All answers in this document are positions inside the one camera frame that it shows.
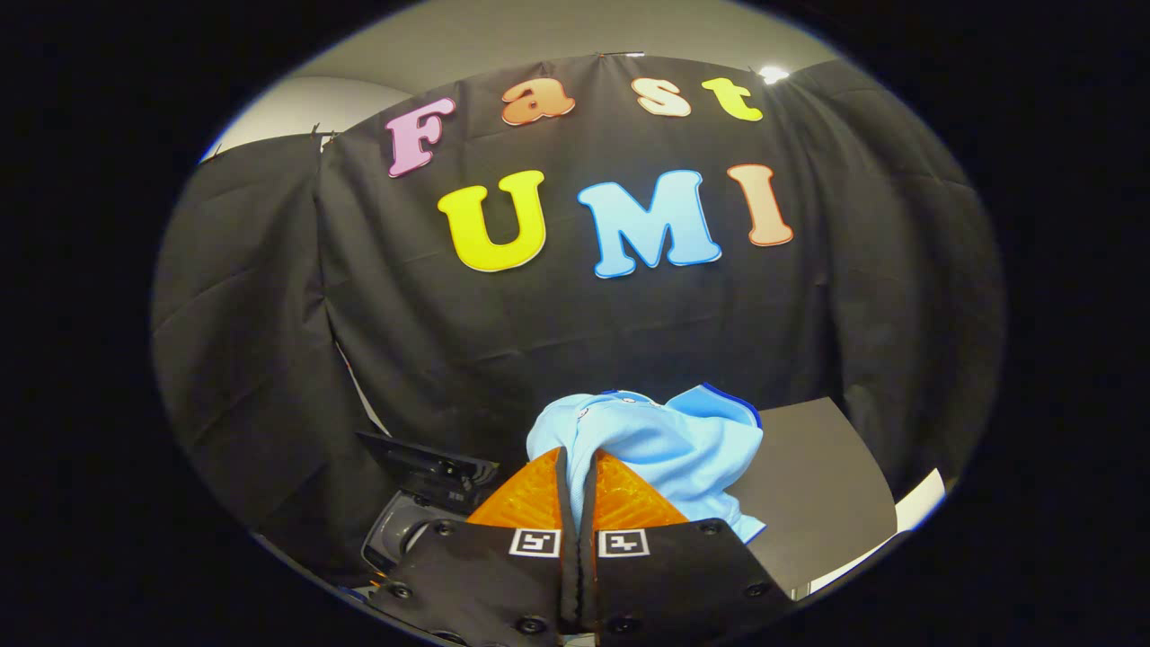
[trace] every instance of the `blue letter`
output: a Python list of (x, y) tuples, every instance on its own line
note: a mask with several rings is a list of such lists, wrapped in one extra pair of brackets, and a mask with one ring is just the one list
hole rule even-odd
[(659, 264), (667, 230), (670, 230), (667, 260), (672, 264), (718, 260), (722, 249), (711, 239), (699, 203), (702, 182), (703, 176), (695, 170), (664, 172), (654, 183), (650, 209), (644, 209), (615, 182), (580, 191), (576, 199), (591, 208), (599, 233), (601, 259), (595, 265), (595, 275), (614, 278), (635, 271), (635, 260), (623, 252), (624, 237), (647, 267)]

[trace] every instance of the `orange letter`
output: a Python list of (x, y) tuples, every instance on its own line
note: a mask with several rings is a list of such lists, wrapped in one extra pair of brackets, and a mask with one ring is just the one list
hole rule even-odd
[(687, 116), (691, 114), (691, 105), (678, 95), (678, 87), (661, 78), (636, 78), (631, 90), (638, 92), (639, 105), (653, 115)]
[(728, 168), (727, 175), (743, 187), (746, 206), (751, 208), (751, 242), (768, 247), (795, 237), (791, 228), (783, 222), (775, 193), (770, 190), (774, 171), (761, 163), (741, 163)]
[(575, 107), (575, 99), (564, 92), (554, 78), (532, 78), (504, 92), (504, 121), (509, 125), (531, 123), (540, 116), (565, 115)]

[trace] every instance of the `yellow letter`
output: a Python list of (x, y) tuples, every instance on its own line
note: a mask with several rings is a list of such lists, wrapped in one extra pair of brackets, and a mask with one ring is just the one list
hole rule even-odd
[(543, 172), (538, 170), (521, 170), (499, 180), (499, 187), (511, 193), (519, 219), (519, 237), (506, 245), (497, 245), (488, 237), (481, 205), (488, 197), (486, 188), (467, 186), (440, 198), (438, 208), (447, 214), (459, 260), (471, 269), (499, 271), (526, 264), (535, 257), (547, 237), (536, 188), (542, 182)]
[(743, 102), (743, 97), (750, 97), (751, 91), (746, 87), (741, 87), (730, 82), (729, 78), (712, 78), (711, 80), (704, 80), (703, 86), (715, 93), (719, 98), (719, 105), (722, 109), (727, 110), (730, 116), (744, 120), (744, 121), (759, 121), (762, 118), (762, 111), (757, 108), (747, 107)]
[(631, 90), (639, 94), (639, 105), (653, 115), (687, 116), (691, 114), (691, 105), (678, 95), (678, 87), (661, 78), (636, 78)]

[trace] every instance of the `screw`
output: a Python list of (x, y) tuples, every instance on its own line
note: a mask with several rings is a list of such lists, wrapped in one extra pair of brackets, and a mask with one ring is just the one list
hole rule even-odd
[(540, 618), (536, 617), (523, 617), (515, 623), (515, 631), (520, 633), (526, 633), (528, 636), (532, 633), (543, 633), (547, 629), (547, 623), (543, 622)]
[(389, 586), (388, 591), (400, 600), (406, 600), (412, 596), (412, 590), (407, 588), (406, 584), (399, 584), (398, 581)]
[(607, 631), (611, 633), (630, 633), (639, 627), (639, 622), (635, 618), (613, 618), (607, 623)]

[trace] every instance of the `ceiling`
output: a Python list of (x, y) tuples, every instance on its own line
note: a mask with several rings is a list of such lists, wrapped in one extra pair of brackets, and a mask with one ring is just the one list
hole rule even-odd
[(352, 78), (417, 94), (523, 62), (635, 51), (788, 71), (839, 56), (811, 33), (726, 0), (427, 0), (289, 76)]

